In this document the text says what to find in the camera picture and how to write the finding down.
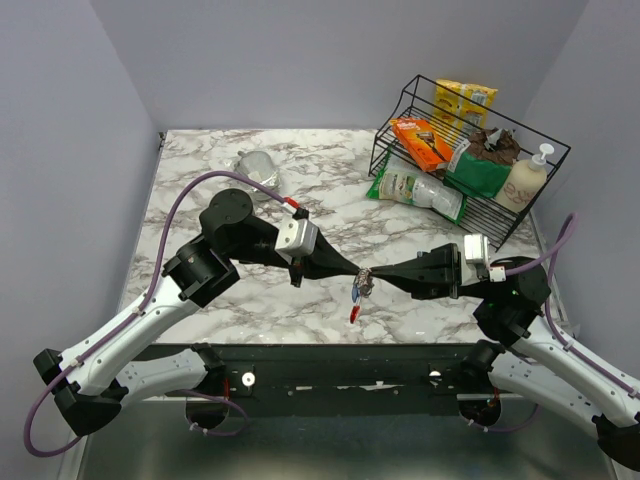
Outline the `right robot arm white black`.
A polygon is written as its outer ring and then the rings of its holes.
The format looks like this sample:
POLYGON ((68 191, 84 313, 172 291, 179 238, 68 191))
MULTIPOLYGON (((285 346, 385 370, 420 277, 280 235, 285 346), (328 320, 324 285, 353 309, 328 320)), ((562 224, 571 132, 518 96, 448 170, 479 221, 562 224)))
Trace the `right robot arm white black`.
POLYGON ((469 390, 492 385, 525 397, 582 428, 612 460, 639 468, 639 381, 557 327, 542 307, 551 290, 540 265, 492 261, 488 240, 464 236, 370 273, 412 298, 474 297, 485 335, 460 367, 469 390))

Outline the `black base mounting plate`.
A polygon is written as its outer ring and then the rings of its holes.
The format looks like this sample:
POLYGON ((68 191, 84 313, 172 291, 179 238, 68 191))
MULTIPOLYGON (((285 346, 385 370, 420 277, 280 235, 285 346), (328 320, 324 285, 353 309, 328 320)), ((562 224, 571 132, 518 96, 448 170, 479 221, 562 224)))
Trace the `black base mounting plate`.
POLYGON ((226 393, 250 417, 456 415, 507 394, 464 372, 469 344, 198 344, 211 366, 196 391, 226 393))

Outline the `silver foil pouch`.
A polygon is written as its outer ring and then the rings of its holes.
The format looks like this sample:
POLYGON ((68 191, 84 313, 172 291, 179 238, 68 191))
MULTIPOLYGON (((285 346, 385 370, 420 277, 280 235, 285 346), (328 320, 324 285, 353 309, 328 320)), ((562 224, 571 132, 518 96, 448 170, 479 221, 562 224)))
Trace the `silver foil pouch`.
POLYGON ((269 190, 278 193, 280 175, 271 156, 261 150, 239 151, 234 163, 234 171, 269 190))

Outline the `brown green chocolate bag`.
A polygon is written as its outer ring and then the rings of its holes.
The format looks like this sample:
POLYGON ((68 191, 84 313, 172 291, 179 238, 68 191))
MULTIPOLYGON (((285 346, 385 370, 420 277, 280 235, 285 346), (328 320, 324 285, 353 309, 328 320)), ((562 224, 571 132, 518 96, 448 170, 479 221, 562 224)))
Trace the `brown green chocolate bag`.
POLYGON ((508 129, 481 129, 453 152, 443 183, 472 198, 494 198, 520 153, 508 129))

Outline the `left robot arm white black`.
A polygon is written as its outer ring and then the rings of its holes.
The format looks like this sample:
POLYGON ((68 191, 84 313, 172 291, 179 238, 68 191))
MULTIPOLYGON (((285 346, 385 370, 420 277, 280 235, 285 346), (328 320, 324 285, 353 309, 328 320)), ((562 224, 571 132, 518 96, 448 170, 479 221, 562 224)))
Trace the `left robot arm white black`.
POLYGON ((250 196, 218 192, 200 214, 201 232, 160 268, 147 290, 89 338, 34 359, 67 425, 78 436, 110 423, 148 386, 131 361, 173 325, 205 308, 239 281, 235 261, 283 268, 302 279, 353 276, 359 268, 335 250, 302 209, 275 227, 253 213, 250 196))

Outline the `orange razor box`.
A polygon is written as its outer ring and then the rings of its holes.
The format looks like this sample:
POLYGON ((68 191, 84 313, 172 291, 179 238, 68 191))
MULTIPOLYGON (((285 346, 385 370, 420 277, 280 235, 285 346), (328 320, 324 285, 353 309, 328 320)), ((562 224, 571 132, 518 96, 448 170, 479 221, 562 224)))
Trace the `orange razor box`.
POLYGON ((389 124, 396 138, 422 171, 434 172, 448 167, 453 151, 427 120, 392 118, 389 124))

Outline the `red carabiner keyring with chain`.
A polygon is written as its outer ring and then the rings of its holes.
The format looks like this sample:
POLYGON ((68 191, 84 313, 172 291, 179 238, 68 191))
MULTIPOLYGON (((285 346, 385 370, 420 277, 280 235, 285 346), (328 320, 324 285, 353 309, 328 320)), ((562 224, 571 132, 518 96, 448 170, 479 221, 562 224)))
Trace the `red carabiner keyring with chain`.
MULTIPOLYGON (((361 268, 359 270, 359 272, 356 274, 354 281, 352 283, 353 285, 357 285, 359 287, 359 285, 363 282, 366 281, 368 279, 371 279, 373 281, 373 276, 372 276, 372 272, 369 268, 361 268)), ((349 323, 350 324, 354 324, 356 322, 356 320, 358 319, 359 315, 360 315, 360 311, 361 311, 361 302, 363 299, 366 299, 365 297, 362 297, 360 295, 359 301, 357 303, 353 303, 351 311, 350 311, 350 315, 349 315, 349 323)))

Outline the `yellow snack packet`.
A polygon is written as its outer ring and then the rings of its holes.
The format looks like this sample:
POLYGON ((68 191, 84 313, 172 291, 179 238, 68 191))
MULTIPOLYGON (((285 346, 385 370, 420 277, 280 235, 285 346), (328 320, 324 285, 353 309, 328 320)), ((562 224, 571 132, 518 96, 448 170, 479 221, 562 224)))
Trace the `yellow snack packet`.
POLYGON ((479 84, 437 79, 433 115, 447 140, 454 143, 482 129, 498 92, 479 84))

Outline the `cream lotion pump bottle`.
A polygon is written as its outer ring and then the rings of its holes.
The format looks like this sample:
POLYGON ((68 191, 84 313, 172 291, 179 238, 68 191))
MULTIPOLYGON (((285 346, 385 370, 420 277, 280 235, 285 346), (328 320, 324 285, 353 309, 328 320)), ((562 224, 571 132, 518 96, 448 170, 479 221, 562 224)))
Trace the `cream lotion pump bottle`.
POLYGON ((495 196, 495 201, 514 213, 523 211, 545 184, 547 160, 553 153, 551 144, 542 143, 539 152, 531 158, 518 160, 495 196))

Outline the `green white wipes pack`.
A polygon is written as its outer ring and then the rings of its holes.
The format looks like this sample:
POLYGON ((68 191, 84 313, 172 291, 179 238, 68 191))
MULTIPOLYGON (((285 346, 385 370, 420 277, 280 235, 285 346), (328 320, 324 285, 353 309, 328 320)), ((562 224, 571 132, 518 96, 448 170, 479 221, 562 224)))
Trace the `green white wipes pack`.
POLYGON ((462 219, 466 206, 461 192, 396 157, 385 160, 366 197, 430 209, 454 223, 462 219))

